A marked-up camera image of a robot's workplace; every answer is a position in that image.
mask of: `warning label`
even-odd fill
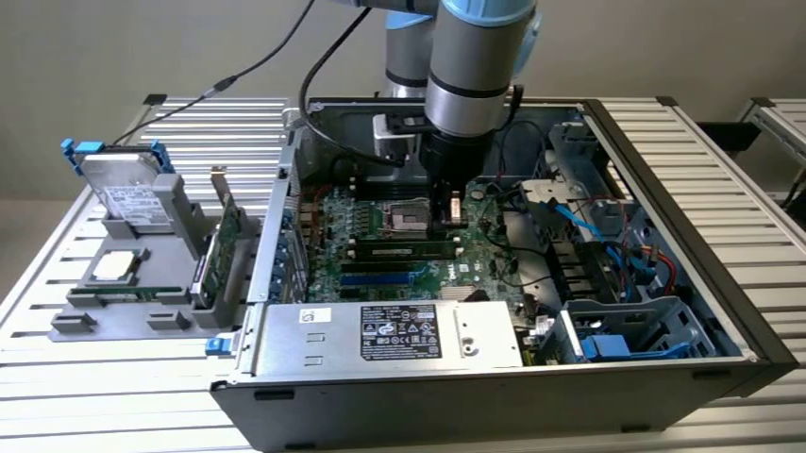
[[[106,186],[107,201],[122,219],[135,227],[168,225],[168,215],[146,186]]]
[[[361,307],[365,361],[440,359],[434,305]]]

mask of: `white wall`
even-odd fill
[[[58,155],[59,139],[110,140],[145,94],[206,89],[274,45],[301,6],[2,0],[0,198],[71,198],[81,183]],[[697,119],[732,118],[752,95],[806,97],[806,1],[540,0],[540,9],[544,28],[521,77],[530,95],[667,94]],[[293,95],[356,12],[320,0],[270,67],[229,95]],[[382,42],[374,12],[312,93],[378,90]]]

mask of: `motherboard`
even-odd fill
[[[470,183],[462,202],[468,228],[426,240],[428,200],[357,201],[344,188],[317,191],[301,205],[308,237],[308,302],[464,300],[477,290],[514,306],[521,290],[498,280],[512,257],[484,237],[478,220],[494,219],[494,195]],[[504,242],[494,227],[486,235]]]

